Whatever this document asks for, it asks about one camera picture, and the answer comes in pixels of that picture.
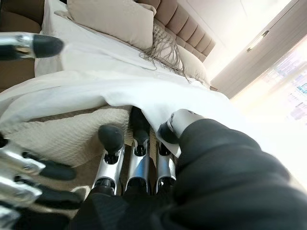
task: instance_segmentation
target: black sleeve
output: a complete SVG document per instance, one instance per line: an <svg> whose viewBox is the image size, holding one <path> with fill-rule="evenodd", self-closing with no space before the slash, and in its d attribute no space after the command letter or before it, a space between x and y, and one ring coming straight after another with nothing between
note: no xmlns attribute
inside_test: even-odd
<svg viewBox="0 0 307 230"><path fill-rule="evenodd" d="M307 229L307 197L247 135L204 119L183 132L180 147L176 205L160 216L165 229Z"/></svg>

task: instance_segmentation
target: white bed sheet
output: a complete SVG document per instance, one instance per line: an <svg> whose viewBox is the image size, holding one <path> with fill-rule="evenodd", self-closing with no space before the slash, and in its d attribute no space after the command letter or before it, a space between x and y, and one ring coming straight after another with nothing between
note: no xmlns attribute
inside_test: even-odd
<svg viewBox="0 0 307 230"><path fill-rule="evenodd" d="M67 46L60 56L37 61L39 77L0 93L0 125L106 104L134 105L156 132L174 111L185 108L250 135L270 151L223 94L159 66L155 70L137 50L53 15L54 10L65 10L65 5L46 0L42 33L63 39ZM43 75L59 70L64 71ZM178 145L165 145L179 156Z"/></svg>

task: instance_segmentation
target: upholstered headboard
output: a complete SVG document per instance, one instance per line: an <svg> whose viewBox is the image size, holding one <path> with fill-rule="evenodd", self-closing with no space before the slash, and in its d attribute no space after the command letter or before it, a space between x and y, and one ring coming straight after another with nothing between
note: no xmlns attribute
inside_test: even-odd
<svg viewBox="0 0 307 230"><path fill-rule="evenodd" d="M177 0L136 0L156 8L155 22L171 34L178 45L204 61L215 42Z"/></svg>

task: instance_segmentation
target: black rubber fingertip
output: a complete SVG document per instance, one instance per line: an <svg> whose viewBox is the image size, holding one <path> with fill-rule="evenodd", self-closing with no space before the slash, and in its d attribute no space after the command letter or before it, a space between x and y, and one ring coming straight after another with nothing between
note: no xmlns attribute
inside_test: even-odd
<svg viewBox="0 0 307 230"><path fill-rule="evenodd" d="M59 54L64 48L62 40L45 35L34 35L33 50L37 58L48 58Z"/></svg>
<svg viewBox="0 0 307 230"><path fill-rule="evenodd" d="M98 138L109 154L119 151L124 145L124 133L116 126L100 126Z"/></svg>
<svg viewBox="0 0 307 230"><path fill-rule="evenodd" d="M163 140L165 140L166 142L168 142L170 144L178 144L179 143L179 139L169 129L167 122L160 125L158 133Z"/></svg>

